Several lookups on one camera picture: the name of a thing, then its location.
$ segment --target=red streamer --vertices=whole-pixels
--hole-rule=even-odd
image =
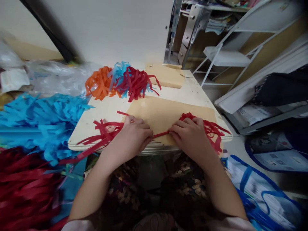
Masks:
[[[44,174],[52,170],[37,153],[26,155],[12,148],[0,154],[1,230],[46,230],[61,207],[52,208],[61,175]],[[53,230],[60,230],[62,224]]]
[[[121,95],[128,90],[129,103],[132,102],[133,99],[138,99],[140,97],[144,98],[148,84],[150,86],[150,89],[154,91],[157,95],[159,95],[152,88],[150,78],[155,78],[159,88],[161,89],[159,81],[157,80],[155,75],[148,75],[145,71],[139,71],[132,67],[127,67],[126,72],[123,75],[123,82],[116,86],[114,90],[118,91]]]
[[[120,112],[120,111],[116,111],[116,112],[118,114],[125,115],[125,116],[129,115],[127,113]],[[195,117],[196,116],[193,116],[190,112],[186,113],[186,114],[183,113],[179,120],[184,120],[185,118],[193,119]],[[100,135],[88,137],[88,138],[80,141],[78,144],[82,143],[84,145],[88,145],[88,144],[94,143],[98,140],[101,140],[101,141],[99,141],[98,143],[94,144],[92,147],[90,147],[87,150],[80,153],[75,159],[64,159],[64,160],[59,161],[59,164],[71,164],[71,163],[79,162],[80,160],[82,160],[83,158],[85,158],[85,157],[89,156],[90,154],[96,152],[97,150],[103,149],[121,131],[121,129],[123,128],[123,125],[124,125],[124,123],[118,123],[118,122],[103,123],[102,119],[100,120],[100,123],[97,122],[97,121],[94,121],[93,123],[96,124],[95,129],[99,129]],[[207,120],[203,120],[203,123],[204,123],[205,133],[206,133],[207,137],[209,138],[209,141],[210,141],[213,149],[219,154],[220,152],[222,152],[222,149],[220,148],[221,136],[225,135],[223,132],[220,132],[219,129],[224,131],[224,132],[227,132],[229,134],[230,134],[230,132],[227,131],[226,129],[218,126],[216,123],[209,122]],[[112,132],[108,132],[108,128],[107,128],[108,126],[114,126],[115,129]],[[169,131],[156,134],[156,135],[154,135],[154,138],[166,135],[168,133],[169,133]],[[212,140],[212,138],[214,137],[214,134],[216,134],[218,136],[215,142],[213,142],[213,140]]]
[[[196,118],[196,116],[192,115],[190,112],[186,114],[183,113],[179,120],[184,120],[185,118],[193,119],[193,118]],[[214,122],[203,120],[203,124],[204,124],[205,133],[207,137],[209,138],[210,144],[212,145],[213,149],[217,152],[217,154],[219,154],[220,152],[222,152],[222,149],[220,148],[221,137],[225,135],[223,132],[220,132],[219,129],[224,132],[227,132],[228,134],[231,134],[231,133],[228,130],[218,126]],[[217,135],[217,139],[215,142],[212,140],[212,138],[214,137],[214,134]]]

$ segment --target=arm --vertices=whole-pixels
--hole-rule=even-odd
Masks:
[[[67,222],[89,219],[93,223],[91,215],[104,201],[111,173],[138,155],[152,140],[152,136],[153,131],[142,119],[136,119],[134,116],[125,118],[122,130],[102,151],[96,165],[81,185]]]
[[[227,216],[247,220],[242,201],[205,134],[203,120],[178,120],[169,131],[178,146],[204,171],[213,206]]]

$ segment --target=blue bag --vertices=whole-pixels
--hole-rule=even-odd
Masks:
[[[227,168],[247,217],[257,230],[299,228],[303,218],[301,206],[271,179],[234,155],[228,158]]]

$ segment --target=white chair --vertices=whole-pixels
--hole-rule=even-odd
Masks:
[[[206,58],[193,72],[193,74],[206,73],[201,83],[201,87],[203,85],[231,85],[229,89],[231,90],[237,83],[237,81],[240,79],[240,77],[243,75],[243,73],[246,71],[249,64],[255,59],[259,51],[262,49],[263,45],[272,38],[274,38],[276,35],[281,33],[287,27],[289,27],[293,22],[295,22],[297,18],[300,16],[301,12],[302,10],[297,1],[261,0],[252,9],[250,9],[237,22],[237,24],[234,27],[232,27],[232,29],[219,42],[217,46],[206,47],[204,49],[203,52],[206,55]],[[264,33],[273,33],[273,35],[263,43],[259,44],[253,50],[251,50],[248,54],[244,55],[239,51],[226,50],[223,48],[225,40],[233,32],[264,32]],[[207,60],[211,61],[208,70],[206,72],[198,71],[199,68]],[[234,83],[205,83],[206,78],[209,75],[213,65],[228,67],[223,72],[225,72],[231,67],[244,67],[244,69],[239,74]]]

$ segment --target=lap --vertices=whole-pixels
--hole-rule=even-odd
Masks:
[[[207,198],[203,171],[187,155],[181,154],[173,172],[161,182],[160,203],[156,209],[148,193],[136,183],[137,166],[132,159],[113,172],[102,205],[104,227],[128,230],[153,212],[171,214],[185,230],[202,230],[205,223],[213,219],[214,209]]]

